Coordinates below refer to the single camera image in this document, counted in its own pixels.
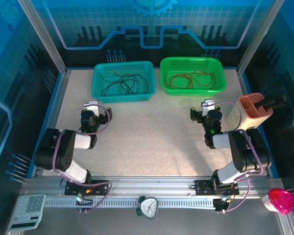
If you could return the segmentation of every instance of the clock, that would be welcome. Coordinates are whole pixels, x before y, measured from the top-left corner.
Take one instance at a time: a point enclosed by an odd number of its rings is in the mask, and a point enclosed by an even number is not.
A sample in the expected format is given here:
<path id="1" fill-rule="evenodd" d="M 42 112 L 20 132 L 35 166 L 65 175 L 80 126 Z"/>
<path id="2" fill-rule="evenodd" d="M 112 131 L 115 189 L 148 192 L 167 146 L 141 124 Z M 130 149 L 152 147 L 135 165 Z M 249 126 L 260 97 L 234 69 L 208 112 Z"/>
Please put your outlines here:
<path id="1" fill-rule="evenodd" d="M 154 197 L 141 196 L 138 200 L 139 207 L 136 209 L 138 216 L 145 216 L 148 219 L 156 218 L 158 213 L 158 200 Z"/>

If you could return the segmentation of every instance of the gear logo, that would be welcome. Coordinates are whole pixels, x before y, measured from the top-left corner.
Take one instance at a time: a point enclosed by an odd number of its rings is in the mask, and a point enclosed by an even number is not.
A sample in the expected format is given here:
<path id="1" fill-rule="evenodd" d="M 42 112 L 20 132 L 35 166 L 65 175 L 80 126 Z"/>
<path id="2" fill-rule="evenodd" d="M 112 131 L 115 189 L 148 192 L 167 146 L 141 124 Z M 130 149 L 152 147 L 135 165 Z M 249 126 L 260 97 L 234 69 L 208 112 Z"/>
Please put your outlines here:
<path id="1" fill-rule="evenodd" d="M 142 13 L 143 16 L 150 17 L 160 16 L 161 13 L 166 14 L 167 10 L 172 10 L 172 5 L 177 0 L 129 0 L 132 10 L 136 10 L 137 14 Z"/>
<path id="2" fill-rule="evenodd" d="M 9 25 L 13 25 L 19 16 L 17 0 L 0 0 L 0 13 Z"/>

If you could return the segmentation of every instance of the calculator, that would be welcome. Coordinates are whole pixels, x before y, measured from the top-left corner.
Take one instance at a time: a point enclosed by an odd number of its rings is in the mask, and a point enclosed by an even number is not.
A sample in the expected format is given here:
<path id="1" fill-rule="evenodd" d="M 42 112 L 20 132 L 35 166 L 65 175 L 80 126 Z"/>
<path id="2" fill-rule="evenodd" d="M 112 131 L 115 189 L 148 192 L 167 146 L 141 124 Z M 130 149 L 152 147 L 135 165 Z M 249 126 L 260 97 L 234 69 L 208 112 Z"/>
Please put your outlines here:
<path id="1" fill-rule="evenodd" d="M 20 196 L 16 202 L 8 231 L 36 229 L 43 216 L 46 195 Z"/>

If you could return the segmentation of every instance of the clock face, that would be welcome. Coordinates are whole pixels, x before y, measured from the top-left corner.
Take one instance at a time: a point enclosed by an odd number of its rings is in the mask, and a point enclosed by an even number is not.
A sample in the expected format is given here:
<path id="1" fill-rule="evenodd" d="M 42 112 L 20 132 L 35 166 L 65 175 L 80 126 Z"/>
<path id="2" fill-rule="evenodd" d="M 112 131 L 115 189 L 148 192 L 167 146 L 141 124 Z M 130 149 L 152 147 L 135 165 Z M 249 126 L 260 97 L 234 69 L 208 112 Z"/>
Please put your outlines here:
<path id="1" fill-rule="evenodd" d="M 154 218 L 158 211 L 158 201 L 155 198 L 146 198 L 140 204 L 140 209 L 147 218 Z"/>

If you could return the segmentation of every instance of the beige tabletop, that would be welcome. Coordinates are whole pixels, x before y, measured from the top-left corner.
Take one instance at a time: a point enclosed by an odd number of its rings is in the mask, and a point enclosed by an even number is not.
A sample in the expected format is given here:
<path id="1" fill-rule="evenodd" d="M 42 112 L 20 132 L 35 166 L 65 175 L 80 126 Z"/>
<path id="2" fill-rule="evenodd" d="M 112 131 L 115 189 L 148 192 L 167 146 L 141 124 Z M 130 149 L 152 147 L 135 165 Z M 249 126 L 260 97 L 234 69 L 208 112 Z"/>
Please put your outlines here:
<path id="1" fill-rule="evenodd" d="M 232 160 L 229 149 L 209 149 L 201 124 L 190 120 L 190 108 L 200 110 L 211 97 L 170 96 L 159 82 L 149 101 L 111 103 L 113 120 L 98 134 L 91 150 L 74 150 L 73 159 L 93 176 L 209 176 Z M 242 90 L 235 70 L 224 70 L 226 89 L 215 101 L 236 101 Z M 93 70 L 73 70 L 56 128 L 78 130 L 83 104 L 91 96 Z M 221 105 L 223 120 L 231 105 Z M 226 131 L 225 121 L 222 130 Z"/>

